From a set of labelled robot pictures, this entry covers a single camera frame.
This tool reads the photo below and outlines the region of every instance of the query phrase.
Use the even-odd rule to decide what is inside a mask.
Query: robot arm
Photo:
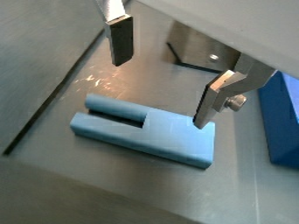
[[[107,36],[109,38],[113,64],[121,65],[132,58],[133,54],[132,19],[125,16],[124,8],[119,10],[120,12],[116,15],[113,14],[113,17],[109,16],[112,15],[111,10],[121,8],[119,6],[121,0],[96,1],[107,21]],[[295,18],[298,18],[298,2],[272,4],[267,0],[253,2],[229,0],[231,3],[196,0],[188,0],[188,3],[181,3],[180,0],[159,0],[159,3],[152,0],[139,1],[171,14],[175,19],[189,25],[195,30],[203,31],[224,44],[235,47],[241,52],[249,53],[249,55],[266,62],[264,64],[241,54],[235,67],[236,72],[227,71],[221,73],[207,85],[193,117],[193,124],[199,129],[205,126],[216,112],[220,112],[224,108],[231,108],[235,111],[241,108],[247,100],[241,94],[261,88],[276,71],[268,65],[274,65],[282,71],[299,77],[299,72],[296,72],[299,54],[295,55],[298,57],[294,57],[294,54],[299,53],[299,50],[295,50],[298,46],[295,37],[299,35],[299,30],[296,29],[296,23],[294,23]],[[287,15],[280,11],[283,8],[287,9]],[[123,27],[121,22],[127,21],[127,19],[131,24]],[[292,35],[284,35],[282,38],[280,28],[282,30],[286,29],[286,25]]]
[[[123,65],[133,56],[133,18],[125,14],[121,0],[96,0],[105,22],[112,63]]]

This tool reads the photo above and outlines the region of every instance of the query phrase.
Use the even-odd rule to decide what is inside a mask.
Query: blue block
[[[215,123],[197,129],[185,115],[89,94],[85,106],[91,111],[143,123],[143,127],[77,113],[69,126],[84,137],[121,145],[200,168],[213,158]]]
[[[278,72],[259,99],[271,162],[299,168],[299,80]]]

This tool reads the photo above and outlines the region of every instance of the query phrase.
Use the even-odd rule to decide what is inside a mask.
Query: blue box
[[[257,92],[270,160],[299,168],[299,80],[276,72]]]

